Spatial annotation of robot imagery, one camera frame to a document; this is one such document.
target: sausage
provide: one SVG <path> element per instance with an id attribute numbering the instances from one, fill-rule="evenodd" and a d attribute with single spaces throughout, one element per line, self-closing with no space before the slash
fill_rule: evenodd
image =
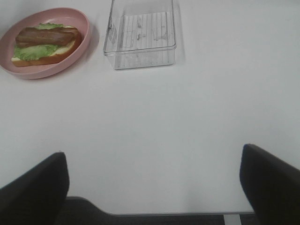
<path id="1" fill-rule="evenodd" d="M 24 47 L 26 45 L 32 46 L 33 44 L 66 46 L 73 38 L 75 38 L 75 31 L 73 29 L 68 29 L 66 31 L 61 30 L 63 29 L 54 28 L 50 30 L 38 30 L 33 27 L 27 27 L 17 35 L 15 41 L 18 47 Z"/>

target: pink plate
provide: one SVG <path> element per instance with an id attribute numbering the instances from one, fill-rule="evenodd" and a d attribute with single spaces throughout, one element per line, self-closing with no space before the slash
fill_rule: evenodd
<path id="1" fill-rule="evenodd" d="M 55 64 L 15 67 L 11 62 L 15 37 L 25 27 L 33 27 L 39 23 L 62 23 L 76 27 L 82 35 L 80 46 L 63 61 Z M 56 74 L 71 66 L 87 49 L 90 42 L 90 22 L 85 14 L 73 8 L 52 8 L 26 17 L 13 25 L 0 40 L 0 66 L 7 72 L 23 78 L 37 79 Z"/>

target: sandwich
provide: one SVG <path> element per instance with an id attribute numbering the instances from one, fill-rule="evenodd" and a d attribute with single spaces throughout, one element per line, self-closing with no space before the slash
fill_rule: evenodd
<path id="1" fill-rule="evenodd" d="M 16 67 L 58 63 L 74 52 L 82 41 L 77 28 L 55 23 L 26 27 L 15 38 Z"/>

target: plastic container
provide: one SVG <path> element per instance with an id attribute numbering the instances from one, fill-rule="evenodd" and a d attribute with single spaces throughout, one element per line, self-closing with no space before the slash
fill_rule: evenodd
<path id="1" fill-rule="evenodd" d="M 175 62 L 173 0 L 112 0 L 104 55 L 114 69 Z"/>

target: white table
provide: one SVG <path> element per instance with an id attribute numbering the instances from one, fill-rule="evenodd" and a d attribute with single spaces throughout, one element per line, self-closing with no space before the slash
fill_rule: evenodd
<path id="1" fill-rule="evenodd" d="M 58 75 L 0 70 L 0 187 L 61 150 L 69 195 L 110 213 L 240 212 L 243 144 L 300 168 L 300 2 L 179 1 L 177 63 L 125 71 L 102 53 L 109 0 L 0 5 L 0 36 L 53 7 L 83 11 L 93 35 Z"/>

